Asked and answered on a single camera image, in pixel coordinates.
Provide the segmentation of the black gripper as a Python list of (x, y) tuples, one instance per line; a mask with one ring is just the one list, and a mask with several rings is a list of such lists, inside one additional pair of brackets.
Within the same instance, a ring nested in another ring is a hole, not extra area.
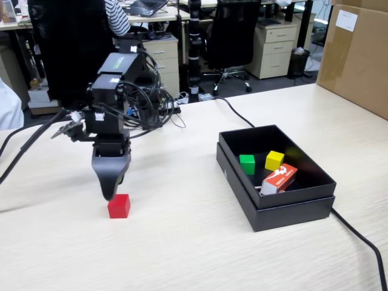
[(97, 134), (93, 143), (92, 168), (101, 185), (102, 195), (111, 201), (124, 181), (131, 156), (129, 132)]

